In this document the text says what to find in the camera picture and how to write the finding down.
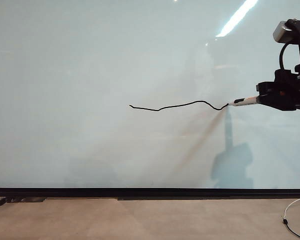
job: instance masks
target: black line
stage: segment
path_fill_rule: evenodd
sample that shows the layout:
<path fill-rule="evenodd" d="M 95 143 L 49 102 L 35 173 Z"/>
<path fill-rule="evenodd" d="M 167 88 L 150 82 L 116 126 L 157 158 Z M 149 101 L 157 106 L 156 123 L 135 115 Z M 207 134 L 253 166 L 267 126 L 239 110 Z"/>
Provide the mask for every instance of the black line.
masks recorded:
<path fill-rule="evenodd" d="M 287 228 L 292 234 L 294 234 L 294 235 L 296 235 L 298 238 L 300 238 L 300 235 L 297 234 L 296 232 L 292 231 L 291 228 L 288 226 L 288 224 L 286 224 L 285 226 L 286 226 L 286 228 Z"/>
<path fill-rule="evenodd" d="M 156 111 L 156 112 L 158 112 L 158 111 L 163 110 L 163 109 L 177 108 L 177 107 L 187 106 L 187 105 L 195 104 L 195 103 L 205 103 L 205 104 L 208 104 L 210 107 L 212 107 L 214 110 L 217 110 L 217 111 L 220 111 L 220 110 L 224 109 L 226 106 L 229 105 L 229 104 L 227 103 L 226 105 L 224 105 L 224 106 L 221 107 L 221 108 L 216 108 L 216 107 L 212 106 L 212 105 L 211 105 L 209 102 L 207 102 L 207 101 L 199 100 L 199 101 L 193 101 L 193 102 L 189 102 L 189 103 L 185 103 L 185 104 L 180 104 L 180 105 L 165 106 L 165 107 L 162 107 L 162 108 L 159 108 L 159 109 L 152 109 L 152 108 L 145 108 L 145 107 L 137 107 L 137 106 L 132 106 L 132 105 L 129 105 L 129 106 L 132 107 L 133 109 L 143 109 L 143 110 L 149 110 L 149 111 Z"/>

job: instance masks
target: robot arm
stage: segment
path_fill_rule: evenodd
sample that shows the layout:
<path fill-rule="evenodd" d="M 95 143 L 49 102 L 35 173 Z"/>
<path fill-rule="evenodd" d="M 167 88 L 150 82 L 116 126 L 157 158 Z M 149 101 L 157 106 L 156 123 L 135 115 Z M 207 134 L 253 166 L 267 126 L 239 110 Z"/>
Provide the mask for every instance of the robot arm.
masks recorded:
<path fill-rule="evenodd" d="M 229 105 L 262 104 L 282 111 L 300 109 L 300 64 L 294 68 L 297 73 L 291 73 L 283 65 L 283 53 L 287 45 L 298 45 L 300 54 L 300 20 L 280 22 L 273 38 L 278 43 L 284 43 L 279 57 L 280 69 L 274 72 L 274 81 L 260 82 L 256 86 L 259 96 L 236 99 Z"/>

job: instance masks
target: black bracket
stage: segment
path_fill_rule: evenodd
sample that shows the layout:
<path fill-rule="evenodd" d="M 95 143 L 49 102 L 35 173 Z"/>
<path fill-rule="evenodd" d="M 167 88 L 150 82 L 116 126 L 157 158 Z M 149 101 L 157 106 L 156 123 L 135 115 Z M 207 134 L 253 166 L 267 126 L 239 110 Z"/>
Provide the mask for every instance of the black bracket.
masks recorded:
<path fill-rule="evenodd" d="M 3 197 L 0 199 L 0 206 L 6 203 L 42 203 L 46 199 L 46 197 Z"/>

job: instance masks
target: wire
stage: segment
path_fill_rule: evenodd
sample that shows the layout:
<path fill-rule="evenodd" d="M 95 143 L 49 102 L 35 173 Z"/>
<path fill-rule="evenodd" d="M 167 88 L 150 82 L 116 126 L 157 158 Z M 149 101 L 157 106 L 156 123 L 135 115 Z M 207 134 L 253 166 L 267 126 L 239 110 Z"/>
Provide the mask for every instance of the wire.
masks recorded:
<path fill-rule="evenodd" d="M 290 44 L 290 42 L 287 42 L 285 45 L 283 45 L 283 47 L 282 47 L 282 49 L 281 49 L 281 51 L 280 51 L 280 55 L 279 55 L 279 64 L 280 64 L 280 69 L 281 69 L 281 70 L 284 70 L 284 69 L 285 69 L 283 58 L 284 58 L 284 52 L 285 52 L 285 50 L 286 50 L 286 48 L 287 48 L 287 46 L 288 46 L 289 44 Z"/>
<path fill-rule="evenodd" d="M 226 106 L 229 105 L 229 104 L 227 103 L 226 105 L 224 105 L 224 106 L 221 107 L 221 108 L 216 108 L 216 107 L 212 106 L 210 103 L 208 103 L 207 101 L 199 100 L 199 101 L 193 101 L 193 102 L 189 102 L 189 103 L 185 103 L 185 104 L 181 104 L 181 105 L 165 106 L 165 107 L 162 107 L 162 108 L 159 108 L 159 109 L 152 109 L 152 108 L 145 108 L 145 107 L 137 107 L 137 106 L 132 106 L 132 105 L 129 105 L 129 106 L 132 107 L 133 109 L 143 109 L 143 110 L 149 110 L 149 111 L 156 111 L 156 112 L 158 112 L 158 111 L 163 110 L 163 109 L 183 107 L 183 106 L 187 106 L 187 105 L 195 104 L 195 103 L 205 103 L 205 104 L 208 104 L 210 107 L 212 107 L 214 110 L 217 110 L 217 111 L 220 111 L 220 110 L 224 109 Z"/>
<path fill-rule="evenodd" d="M 297 237 L 300 238 L 300 235 L 299 235 L 299 234 L 297 234 L 297 233 L 295 233 L 294 231 L 291 230 L 291 228 L 288 226 L 288 223 L 287 223 L 285 226 L 286 226 L 286 228 L 287 228 L 291 233 L 293 233 L 294 235 L 296 235 Z"/>
<path fill-rule="evenodd" d="M 286 214 L 287 214 L 287 210 L 296 202 L 300 201 L 300 198 L 297 199 L 297 200 L 294 200 L 293 202 L 291 202 L 284 210 L 284 214 L 283 214 L 283 224 L 285 224 L 286 228 L 291 232 L 293 233 L 294 235 L 296 235 L 297 237 L 300 238 L 300 235 L 297 234 L 296 232 L 294 232 L 289 226 L 288 226 L 288 220 L 286 219 Z"/>

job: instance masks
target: white cable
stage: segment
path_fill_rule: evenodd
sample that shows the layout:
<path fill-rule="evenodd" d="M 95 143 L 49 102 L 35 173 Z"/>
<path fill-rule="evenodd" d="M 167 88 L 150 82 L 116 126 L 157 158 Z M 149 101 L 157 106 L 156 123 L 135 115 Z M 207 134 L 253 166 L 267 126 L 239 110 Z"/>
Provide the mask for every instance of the white cable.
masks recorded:
<path fill-rule="evenodd" d="M 290 208 L 290 206 L 291 206 L 292 204 L 294 204 L 294 203 L 296 203 L 296 202 L 298 202 L 298 201 L 300 201 L 300 198 L 297 199 L 297 200 L 294 200 L 292 203 L 290 203 L 290 204 L 285 208 L 285 210 L 284 210 L 284 215 L 283 215 L 283 219 L 286 219 L 286 213 L 287 213 L 288 208 Z"/>

